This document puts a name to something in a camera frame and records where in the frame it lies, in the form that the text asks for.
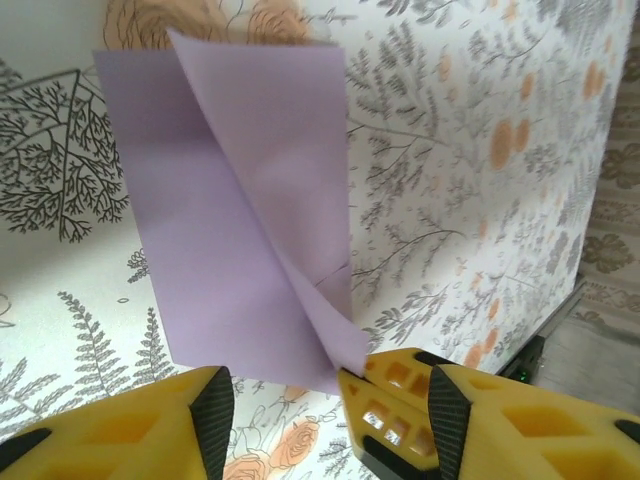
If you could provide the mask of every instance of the floral wallpaper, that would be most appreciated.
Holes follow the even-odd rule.
[[[345,49],[353,316],[371,351],[419,346],[497,371],[571,292],[583,245],[602,273],[640,255],[625,233],[584,238],[603,156],[602,178],[638,185],[637,145],[604,153],[631,0],[41,8],[0,6],[0,437],[186,368],[166,347],[92,49],[171,48],[166,28]],[[614,127],[640,125],[635,114],[617,107]],[[374,478],[339,398],[234,389],[225,480]]]

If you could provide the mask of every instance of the gripper cutout hole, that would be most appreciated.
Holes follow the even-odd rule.
[[[640,470],[615,451],[585,449],[546,452],[544,457],[565,480],[637,480]]]
[[[407,381],[409,373],[411,373],[409,367],[398,362],[393,362],[387,370],[386,378],[390,384],[402,388],[404,382]]]
[[[397,447],[407,437],[407,433],[409,433],[409,422],[396,417],[384,434],[384,438]]]
[[[498,385],[492,382],[491,379],[488,378],[472,378],[471,380],[469,380],[469,383],[472,387],[478,390],[497,390],[500,388]]]
[[[151,430],[157,419],[157,415],[143,413],[106,418],[93,429],[85,443],[138,443]]]
[[[424,427],[420,427],[416,439],[411,445],[411,450],[421,457],[427,457],[436,453],[436,444],[433,440],[433,434]]]
[[[525,437],[574,437],[588,432],[562,410],[551,407],[512,407],[503,411]]]
[[[38,480],[107,480],[113,471],[113,468],[106,467],[56,466],[48,469]]]
[[[409,391],[416,397],[427,398],[427,394],[429,393],[429,377],[422,373],[418,374],[411,383]]]
[[[389,415],[389,409],[375,400],[369,402],[367,410],[362,417],[373,428],[380,430]]]

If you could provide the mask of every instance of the floor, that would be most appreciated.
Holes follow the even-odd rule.
[[[537,384],[640,415],[640,22],[585,236],[586,292],[548,340]]]

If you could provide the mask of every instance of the orange flower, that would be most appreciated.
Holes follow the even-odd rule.
[[[471,288],[473,290],[476,290],[480,286],[482,278],[482,273],[476,272],[476,275],[473,277],[473,281],[471,282]]]
[[[316,444],[320,425],[306,421],[293,424],[280,439],[280,443],[271,454],[269,461],[273,468],[288,469],[301,463]]]
[[[447,99],[453,103],[458,98],[458,89],[456,87],[451,87],[449,92],[447,93]]]
[[[310,40],[308,19],[288,0],[258,0],[248,28],[248,43],[304,45]]]
[[[602,93],[602,88],[604,87],[604,81],[606,77],[606,72],[603,69],[598,70],[598,76],[596,77],[595,91],[594,93],[600,94]]]
[[[491,166],[494,170],[502,170],[509,161],[512,138],[511,121],[498,122],[491,139]]]
[[[480,240],[484,240],[487,238],[487,232],[489,231],[489,222],[487,222],[486,218],[483,218],[478,226],[478,238]]]
[[[437,192],[440,189],[440,183],[440,177],[438,175],[434,175],[429,181],[429,190]]]
[[[511,0],[509,2],[509,6],[504,9],[504,15],[502,18],[504,18],[507,21],[507,23],[512,23],[513,21],[515,21],[516,18],[518,18],[518,11],[516,7],[517,7],[516,1]]]
[[[520,99],[527,100],[533,92],[533,73],[527,73],[522,80],[522,87],[520,87]]]
[[[518,128],[516,128],[516,138],[514,141],[514,148],[516,152],[523,152],[527,148],[529,143],[529,119],[525,118],[520,122]]]
[[[183,35],[227,41],[227,20],[217,2],[202,0],[109,0],[102,35],[110,50],[171,47],[167,28]]]
[[[440,55],[440,63],[438,64],[438,75],[440,76],[441,82],[446,82],[449,79],[449,74],[451,73],[451,55],[448,53],[444,53],[442,51],[442,55]]]
[[[456,261],[458,262],[458,265],[456,265],[455,272],[456,272],[456,276],[459,277],[467,269],[467,267],[465,266],[465,263],[467,263],[467,261],[463,260],[460,257],[456,257]]]
[[[225,465],[222,480],[266,480],[270,472],[269,455],[256,450]]]
[[[589,100],[596,93],[596,82],[598,76],[598,67],[596,62],[592,61],[587,68],[587,75],[584,79],[584,87],[582,88],[582,96],[585,100]]]
[[[484,346],[481,343],[476,343],[467,352],[467,356],[464,359],[464,366],[469,368],[478,368],[483,356]]]
[[[305,395],[309,390],[306,390],[301,387],[296,387],[293,385],[289,385],[285,390],[282,398],[284,398],[285,402],[295,402],[297,399]]]
[[[489,308],[489,321],[492,322],[500,310],[500,299],[496,298]]]
[[[498,341],[498,332],[497,328],[492,328],[487,335],[486,340],[484,341],[484,353],[490,353],[493,350],[493,347],[496,346],[496,342]]]

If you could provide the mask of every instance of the purple paper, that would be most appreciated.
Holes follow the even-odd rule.
[[[365,334],[345,318],[342,55],[173,42],[179,58],[96,54],[173,359],[336,392],[335,368],[360,372],[366,355]],[[306,69],[332,73],[318,89]],[[303,96],[323,113],[293,130],[278,119],[300,123]]]

